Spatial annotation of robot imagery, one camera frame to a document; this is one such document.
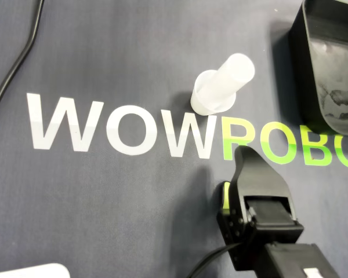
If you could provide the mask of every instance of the white letter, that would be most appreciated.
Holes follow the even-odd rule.
[[[197,126],[195,114],[185,113],[182,129],[180,130],[178,145],[176,145],[173,120],[170,111],[161,110],[162,120],[164,121],[166,137],[168,138],[168,144],[170,154],[173,157],[181,158],[183,156],[184,147],[186,145],[188,132],[191,126],[193,137],[198,152],[199,158],[210,158],[211,145],[213,144],[214,130],[216,124],[216,116],[208,116],[208,125],[206,127],[205,144],[202,144],[200,131]]]
[[[70,278],[68,269],[61,264],[47,264],[0,272],[0,278]]]
[[[127,114],[140,116],[146,125],[146,137],[139,146],[131,147],[125,145],[118,135],[120,120]],[[107,121],[106,132],[111,146],[126,155],[141,155],[148,152],[155,144],[157,137],[157,127],[152,115],[142,107],[134,105],[121,106],[112,112]]]
[[[42,126],[42,111],[41,99],[39,94],[27,93],[28,112],[30,114],[32,141],[34,149],[50,149],[54,138],[58,132],[59,126],[63,120],[64,114],[67,113],[68,125],[70,126],[71,140],[75,152],[87,152],[92,142],[95,128],[97,126],[100,113],[103,108],[103,103],[93,101],[90,108],[88,120],[84,134],[81,138],[79,122],[77,120],[77,113],[75,101],[73,98],[61,97],[59,98],[57,107],[54,111],[48,130],[44,135]]]

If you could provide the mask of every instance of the gray tablecloth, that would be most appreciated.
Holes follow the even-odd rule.
[[[33,3],[0,0],[0,82],[27,40]],[[185,277],[224,245],[212,201],[215,185],[235,169],[224,159],[223,116],[252,124],[249,145],[289,184],[305,227],[300,242],[317,243],[348,278],[348,167],[332,136],[329,165],[306,165],[303,155],[286,39],[299,6],[299,0],[47,0],[35,46],[0,104],[0,271],[58,262],[79,278]],[[197,75],[237,52],[252,59],[256,75],[232,109],[217,115],[210,158],[199,158],[191,130],[183,156],[172,157],[161,110],[170,111],[178,141],[184,113],[193,113]],[[41,98],[43,132],[57,128],[56,120],[49,123],[60,97],[68,98],[67,109],[74,101],[81,135],[93,101],[103,103],[95,131],[93,124],[86,128],[94,132],[89,147],[74,151],[77,125],[71,122],[71,139],[65,116],[50,149],[34,148],[39,121],[31,130],[27,96]],[[144,108],[157,127],[154,145],[141,155],[116,150],[107,137],[111,113],[124,105]],[[196,120],[203,143],[208,119]],[[269,122],[293,132],[297,152],[287,164],[262,150],[260,133]],[[232,125],[231,133],[242,137],[245,128]],[[118,134],[127,146],[140,145],[143,119],[124,116]],[[151,125],[147,135],[153,134]],[[348,158],[348,138],[342,145]],[[269,146],[284,156],[286,136],[272,131]],[[323,158],[319,150],[312,155]],[[204,277],[255,275],[236,273],[225,255]]]

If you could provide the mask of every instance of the black cable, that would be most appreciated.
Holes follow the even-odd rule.
[[[235,243],[235,244],[230,244],[221,248],[218,248],[212,252],[210,252],[209,254],[207,254],[206,256],[203,257],[202,260],[200,260],[200,262],[198,262],[196,264],[196,266],[192,269],[192,271],[190,272],[190,274],[188,274],[187,278],[195,278],[197,275],[199,275],[201,273],[201,271],[203,271],[212,261],[214,261],[216,258],[218,258],[219,256],[223,255],[225,252],[230,251],[231,249],[233,249],[236,246],[239,246],[240,243]]]
[[[30,31],[30,35],[28,37],[27,43],[0,85],[0,101],[6,89],[8,88],[10,82],[14,78],[18,69],[22,65],[24,59],[26,59],[32,46],[34,45],[36,35],[39,29],[39,22],[40,22],[40,16],[41,16],[43,5],[44,5],[44,0],[37,0],[36,10],[35,10],[34,18],[32,20],[31,31]]]

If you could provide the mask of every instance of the green letter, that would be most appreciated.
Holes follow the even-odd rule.
[[[246,128],[246,135],[243,137],[231,136],[231,125],[239,125]],[[251,122],[240,118],[222,117],[223,133],[223,156],[225,160],[232,160],[232,144],[244,145],[254,140],[255,129]]]
[[[342,139],[343,139],[342,135],[335,136],[335,139],[334,139],[335,152],[340,162],[342,162],[345,166],[348,167],[348,159],[346,159],[342,151]]]
[[[275,155],[270,146],[269,146],[269,134],[272,130],[279,129],[285,133],[286,138],[288,139],[288,152],[285,156]],[[292,162],[296,155],[296,140],[292,131],[283,123],[270,122],[262,128],[260,132],[260,144],[264,154],[274,163],[278,164],[287,164]]]
[[[306,126],[300,126],[300,134],[302,136],[302,145],[303,145],[303,155],[304,162],[306,165],[313,166],[326,166],[331,163],[332,154],[330,150],[324,145],[327,143],[327,135],[320,135],[319,142],[309,141],[308,132],[312,132]],[[311,156],[311,149],[320,149],[324,153],[324,158],[322,159],[313,159]]]

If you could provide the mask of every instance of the black container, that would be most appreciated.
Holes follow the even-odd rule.
[[[305,0],[289,44],[304,123],[316,133],[348,135],[348,4]]]

